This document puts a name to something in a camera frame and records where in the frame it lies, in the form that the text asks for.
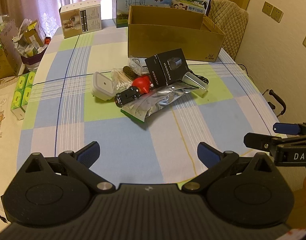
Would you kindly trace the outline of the white square container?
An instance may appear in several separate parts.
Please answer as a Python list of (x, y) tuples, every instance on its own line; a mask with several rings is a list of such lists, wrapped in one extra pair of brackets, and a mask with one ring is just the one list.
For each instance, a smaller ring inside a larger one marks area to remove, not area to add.
[(103, 101), (107, 101), (114, 98), (116, 94), (113, 88), (112, 80), (99, 72), (95, 72), (93, 74), (90, 90), (93, 96)]

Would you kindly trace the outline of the silver foil pouch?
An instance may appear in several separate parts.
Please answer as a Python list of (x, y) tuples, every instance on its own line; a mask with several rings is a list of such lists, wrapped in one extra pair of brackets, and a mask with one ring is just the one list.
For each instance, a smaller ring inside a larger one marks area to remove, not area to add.
[(194, 90), (197, 90), (197, 87), (184, 82), (175, 82), (140, 96), (138, 99), (122, 106), (120, 111), (131, 119), (145, 122), (147, 117), (164, 109), (180, 97)]

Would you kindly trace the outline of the black toy car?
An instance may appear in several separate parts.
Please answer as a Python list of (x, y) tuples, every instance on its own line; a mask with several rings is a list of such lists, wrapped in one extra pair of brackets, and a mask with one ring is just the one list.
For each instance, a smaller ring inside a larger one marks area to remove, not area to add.
[(121, 108), (125, 104), (132, 102), (133, 100), (141, 96), (137, 87), (131, 86), (123, 92), (117, 93), (114, 98), (114, 102), (117, 107)]

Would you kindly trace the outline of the bag of cotton swabs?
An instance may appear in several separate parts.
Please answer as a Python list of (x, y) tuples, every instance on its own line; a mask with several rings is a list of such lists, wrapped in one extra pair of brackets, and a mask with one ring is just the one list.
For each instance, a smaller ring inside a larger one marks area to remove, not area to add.
[(132, 85), (132, 81), (125, 75), (121, 68), (113, 68), (111, 77), (113, 88), (116, 92), (122, 92)]

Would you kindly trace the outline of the red toy figure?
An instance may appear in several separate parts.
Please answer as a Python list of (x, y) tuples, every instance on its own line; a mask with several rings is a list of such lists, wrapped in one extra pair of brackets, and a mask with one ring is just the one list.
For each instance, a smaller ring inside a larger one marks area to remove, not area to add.
[(140, 94), (147, 94), (154, 87), (148, 75), (137, 77), (133, 80), (132, 85), (138, 88)]

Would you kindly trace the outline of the black product box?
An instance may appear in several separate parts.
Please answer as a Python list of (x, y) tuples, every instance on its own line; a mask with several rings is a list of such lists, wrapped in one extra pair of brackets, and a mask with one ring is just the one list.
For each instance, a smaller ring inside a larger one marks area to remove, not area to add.
[(182, 81), (189, 71), (181, 48), (148, 57), (145, 63), (156, 88)]

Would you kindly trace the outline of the clear plastic bag with clips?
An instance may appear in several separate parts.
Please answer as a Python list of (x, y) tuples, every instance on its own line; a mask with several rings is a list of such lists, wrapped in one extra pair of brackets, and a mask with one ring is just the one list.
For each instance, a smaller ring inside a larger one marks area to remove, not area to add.
[(139, 76), (149, 74), (145, 58), (130, 57), (128, 66)]

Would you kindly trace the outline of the translucent plastic cup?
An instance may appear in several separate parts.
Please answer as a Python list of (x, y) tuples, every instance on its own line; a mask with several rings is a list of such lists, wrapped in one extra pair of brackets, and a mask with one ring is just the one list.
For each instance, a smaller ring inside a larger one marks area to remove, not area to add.
[(194, 93), (201, 98), (203, 98), (208, 91), (208, 82), (203, 81), (191, 72), (186, 72), (182, 78), (182, 81), (188, 85), (196, 87)]

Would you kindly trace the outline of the brown knitted hair scrunchie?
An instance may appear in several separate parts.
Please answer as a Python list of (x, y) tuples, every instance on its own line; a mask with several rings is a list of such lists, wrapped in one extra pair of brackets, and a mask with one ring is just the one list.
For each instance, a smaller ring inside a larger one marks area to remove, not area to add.
[(134, 80), (139, 77), (129, 66), (124, 66), (122, 71), (130, 80)]

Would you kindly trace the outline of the green tissue pack stack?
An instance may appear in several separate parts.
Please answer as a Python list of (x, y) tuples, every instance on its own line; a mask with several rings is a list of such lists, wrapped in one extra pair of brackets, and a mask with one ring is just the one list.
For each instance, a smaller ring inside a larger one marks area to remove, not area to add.
[(18, 120), (24, 119), (36, 72), (37, 70), (33, 70), (21, 75), (16, 83), (11, 102), (11, 112)]

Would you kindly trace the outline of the brown cardboard carton left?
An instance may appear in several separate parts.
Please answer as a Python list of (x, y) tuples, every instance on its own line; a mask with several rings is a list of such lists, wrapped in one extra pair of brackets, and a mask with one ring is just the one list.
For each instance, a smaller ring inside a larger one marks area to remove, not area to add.
[(12, 41), (16, 34), (17, 27), (14, 20), (6, 22), (0, 32), (0, 79), (16, 76), (21, 68), (20, 54)]

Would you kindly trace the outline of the quilted beige chair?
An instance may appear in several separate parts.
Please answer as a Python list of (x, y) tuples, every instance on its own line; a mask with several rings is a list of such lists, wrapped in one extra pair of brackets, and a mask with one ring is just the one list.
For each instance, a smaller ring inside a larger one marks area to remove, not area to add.
[(247, 27), (248, 12), (229, 0), (211, 0), (208, 17), (225, 34), (222, 48), (235, 60)]

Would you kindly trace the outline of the open box of clutter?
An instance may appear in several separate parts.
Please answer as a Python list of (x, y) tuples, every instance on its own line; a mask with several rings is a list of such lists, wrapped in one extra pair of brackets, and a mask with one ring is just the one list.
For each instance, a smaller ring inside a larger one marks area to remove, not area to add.
[(38, 20), (24, 19), (12, 38), (14, 48), (28, 71), (37, 70), (51, 41)]

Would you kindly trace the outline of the white appliance product box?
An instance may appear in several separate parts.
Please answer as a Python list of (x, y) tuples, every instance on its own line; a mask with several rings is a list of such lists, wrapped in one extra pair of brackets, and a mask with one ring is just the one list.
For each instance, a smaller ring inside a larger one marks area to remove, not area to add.
[(60, 7), (59, 12), (64, 38), (102, 29), (101, 4), (98, 0), (63, 5)]

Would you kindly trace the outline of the brown cardboard box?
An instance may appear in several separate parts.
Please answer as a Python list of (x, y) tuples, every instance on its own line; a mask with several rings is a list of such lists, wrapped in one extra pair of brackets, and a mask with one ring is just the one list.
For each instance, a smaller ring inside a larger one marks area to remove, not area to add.
[(150, 57), (181, 48), (187, 60), (215, 62), (224, 32), (206, 15), (175, 8), (131, 6), (128, 56)]

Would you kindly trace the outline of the wall socket pair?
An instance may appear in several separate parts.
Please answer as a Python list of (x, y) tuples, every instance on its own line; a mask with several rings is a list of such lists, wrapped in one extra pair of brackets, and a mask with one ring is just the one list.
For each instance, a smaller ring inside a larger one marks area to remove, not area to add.
[(284, 12), (282, 12), (277, 7), (274, 7), (272, 4), (270, 4), (267, 1), (264, 2), (263, 8), (262, 8), (262, 12), (265, 15), (270, 16), (270, 18), (272, 18), (273, 20), (275, 20), (278, 23), (281, 22), (282, 17), (284, 15)]

